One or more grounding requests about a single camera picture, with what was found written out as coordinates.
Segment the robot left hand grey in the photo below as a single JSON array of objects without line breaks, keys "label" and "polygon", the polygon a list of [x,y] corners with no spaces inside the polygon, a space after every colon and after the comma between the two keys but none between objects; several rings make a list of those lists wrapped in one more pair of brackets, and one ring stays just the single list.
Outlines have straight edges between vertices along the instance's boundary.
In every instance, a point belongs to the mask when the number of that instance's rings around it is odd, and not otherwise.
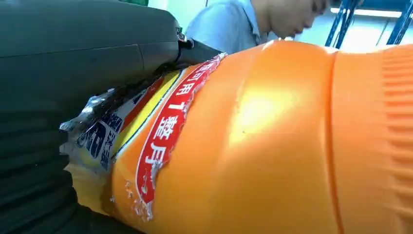
[{"label": "robot left hand grey", "polygon": [[90,96],[195,65],[219,51],[186,37],[168,11],[117,0],[0,3],[0,124],[59,125]]}]

